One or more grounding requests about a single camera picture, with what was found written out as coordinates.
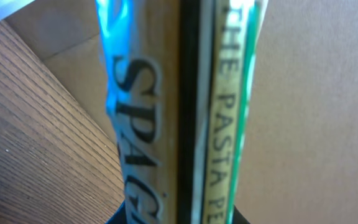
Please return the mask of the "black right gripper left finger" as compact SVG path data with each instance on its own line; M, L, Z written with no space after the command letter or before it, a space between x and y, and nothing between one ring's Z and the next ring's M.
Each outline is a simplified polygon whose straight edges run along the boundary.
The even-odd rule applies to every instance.
M106 222L106 224L126 224L125 202L122 202L114 215Z

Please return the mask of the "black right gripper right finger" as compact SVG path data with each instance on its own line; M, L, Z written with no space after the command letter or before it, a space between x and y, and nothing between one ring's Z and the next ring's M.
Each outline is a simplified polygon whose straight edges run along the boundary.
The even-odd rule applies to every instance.
M237 207L234 207L232 224L250 224L250 222L243 216Z

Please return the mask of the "orange spaghetti packet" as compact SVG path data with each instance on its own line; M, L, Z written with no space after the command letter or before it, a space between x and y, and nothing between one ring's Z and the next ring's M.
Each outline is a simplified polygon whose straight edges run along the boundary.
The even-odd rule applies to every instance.
M126 223L232 223L266 1L97 1Z

